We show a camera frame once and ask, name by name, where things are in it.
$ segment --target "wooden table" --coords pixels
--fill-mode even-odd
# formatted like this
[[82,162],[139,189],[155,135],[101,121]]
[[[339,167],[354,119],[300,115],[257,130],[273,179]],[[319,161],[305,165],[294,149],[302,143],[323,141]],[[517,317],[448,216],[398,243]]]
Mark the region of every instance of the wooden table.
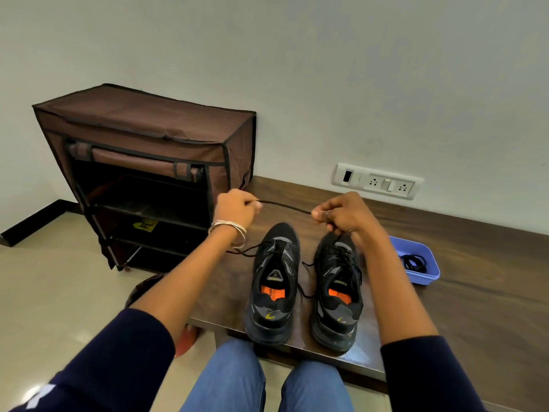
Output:
[[[310,210],[334,192],[254,177],[248,191]],[[446,337],[484,401],[524,412],[549,410],[549,236],[398,205],[366,200],[389,235],[424,243],[441,277],[416,290],[439,332]],[[259,243],[275,223],[289,222],[310,263],[325,234],[306,214],[265,205],[249,229]],[[253,258],[226,255],[192,313],[192,323],[244,337],[243,316]],[[299,283],[315,291],[315,273],[303,266]],[[320,346],[309,332],[312,302],[297,296],[294,329],[279,349],[383,382],[385,373],[372,298],[365,280],[364,310],[355,345],[343,355]]]

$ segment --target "hand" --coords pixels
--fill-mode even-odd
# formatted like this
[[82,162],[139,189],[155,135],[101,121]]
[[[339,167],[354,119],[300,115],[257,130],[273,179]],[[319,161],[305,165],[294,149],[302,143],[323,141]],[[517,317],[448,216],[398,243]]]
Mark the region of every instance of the hand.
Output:
[[328,231],[351,233],[353,242],[363,248],[362,237],[384,231],[359,194],[348,192],[332,198],[311,212],[317,222],[326,222]]
[[214,221],[232,221],[247,229],[254,216],[261,211],[261,207],[261,203],[249,192],[231,189],[217,196]]

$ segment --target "tiled floor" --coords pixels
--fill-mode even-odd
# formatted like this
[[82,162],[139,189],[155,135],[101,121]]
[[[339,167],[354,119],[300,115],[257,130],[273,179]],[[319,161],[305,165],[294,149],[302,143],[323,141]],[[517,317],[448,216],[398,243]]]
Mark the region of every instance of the tiled floor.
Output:
[[[150,276],[109,270],[84,217],[64,214],[14,248],[0,246],[0,410],[29,399],[116,315]],[[215,351],[204,333],[176,359],[153,411],[177,411]],[[290,369],[261,360],[265,410],[278,410]],[[357,411],[390,411],[380,393],[347,387]]]

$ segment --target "orange insole label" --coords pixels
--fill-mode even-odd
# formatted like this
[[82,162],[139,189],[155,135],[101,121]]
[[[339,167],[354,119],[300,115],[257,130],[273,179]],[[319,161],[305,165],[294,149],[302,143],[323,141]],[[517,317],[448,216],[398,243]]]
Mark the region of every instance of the orange insole label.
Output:
[[341,293],[341,292],[338,292],[338,291],[334,291],[333,289],[328,289],[328,294],[330,296],[335,296],[336,298],[339,298],[341,299],[343,302],[345,302],[346,304],[350,304],[351,303],[351,297],[349,295],[346,295],[344,293]]
[[273,289],[266,286],[261,286],[261,292],[269,295],[272,300],[286,297],[286,290],[284,289]]

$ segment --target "baseboard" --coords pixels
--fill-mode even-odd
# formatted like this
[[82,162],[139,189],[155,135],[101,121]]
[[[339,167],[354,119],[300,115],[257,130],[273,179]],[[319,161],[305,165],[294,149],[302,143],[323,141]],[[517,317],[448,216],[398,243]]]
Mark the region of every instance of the baseboard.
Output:
[[42,208],[30,217],[8,228],[3,233],[0,233],[0,245],[13,247],[17,243],[23,241],[31,234],[37,232],[40,228],[55,220],[61,214],[70,211],[72,213],[81,214],[80,207],[74,202],[58,199],[52,202],[47,207]]

